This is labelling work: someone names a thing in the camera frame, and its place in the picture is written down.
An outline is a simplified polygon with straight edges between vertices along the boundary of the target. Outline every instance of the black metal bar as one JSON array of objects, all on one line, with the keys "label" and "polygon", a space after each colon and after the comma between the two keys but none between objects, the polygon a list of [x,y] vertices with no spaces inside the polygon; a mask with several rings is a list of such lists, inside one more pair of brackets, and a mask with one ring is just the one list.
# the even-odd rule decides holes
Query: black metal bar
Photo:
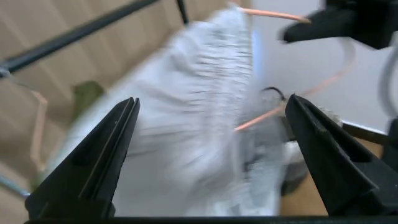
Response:
[{"label": "black metal bar", "polygon": [[185,25],[189,23],[187,12],[185,11],[184,0],[177,0],[178,8],[180,9],[181,18]]},{"label": "black metal bar", "polygon": [[19,69],[24,68],[25,66],[30,65],[31,63],[42,59],[51,53],[54,53],[55,51],[157,1],[158,0],[140,0],[120,7],[119,9],[115,9],[114,11],[109,12],[98,19],[89,21],[86,24],[77,27],[76,29],[48,40],[43,44],[34,47],[33,49],[7,59],[1,64],[0,67],[5,68],[10,72],[16,72]]}]

